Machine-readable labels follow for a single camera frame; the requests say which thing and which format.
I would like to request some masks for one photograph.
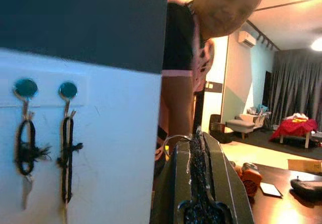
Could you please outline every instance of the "black remote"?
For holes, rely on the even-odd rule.
[[[298,178],[291,180],[294,191],[303,199],[322,199],[322,181],[300,181]]]

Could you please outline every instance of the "black string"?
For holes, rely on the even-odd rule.
[[[69,141],[67,142],[67,123],[69,121]],[[62,183],[61,183],[61,197],[64,203],[66,203],[66,173],[68,169],[68,193],[67,203],[71,200],[71,179],[72,179],[72,152],[79,151],[83,148],[82,143],[72,145],[74,121],[71,117],[65,117],[62,127],[62,157],[57,159],[57,162],[62,167]]]
[[[30,142],[22,141],[22,133],[26,124],[29,123]],[[18,143],[17,143],[17,156],[16,162],[19,171],[22,175],[29,175],[34,169],[34,162],[37,159],[44,158],[49,154],[50,147],[40,149],[35,144],[36,130],[31,120],[24,120],[18,129]],[[28,168],[24,168],[24,163],[27,163]]]

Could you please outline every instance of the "gray ottoman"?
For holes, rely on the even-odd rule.
[[[252,122],[246,122],[236,119],[227,121],[226,125],[235,132],[241,132],[243,139],[245,139],[245,133],[250,133],[254,131],[255,126],[255,124]]]

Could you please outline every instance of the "red cloth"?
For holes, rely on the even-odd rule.
[[[270,140],[282,135],[288,136],[304,136],[306,133],[317,130],[317,122],[310,119],[306,122],[293,122],[292,119],[281,122],[279,128],[273,133]]]

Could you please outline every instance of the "dark rug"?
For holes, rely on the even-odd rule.
[[[249,134],[249,137],[242,139],[241,133],[234,132],[230,135],[232,141],[242,142],[270,150],[280,151],[292,155],[298,155],[310,159],[322,160],[322,147],[317,141],[310,140],[308,148],[305,148],[305,138],[284,137],[284,142],[279,143],[279,139],[269,141],[274,131],[266,129],[256,129]]]

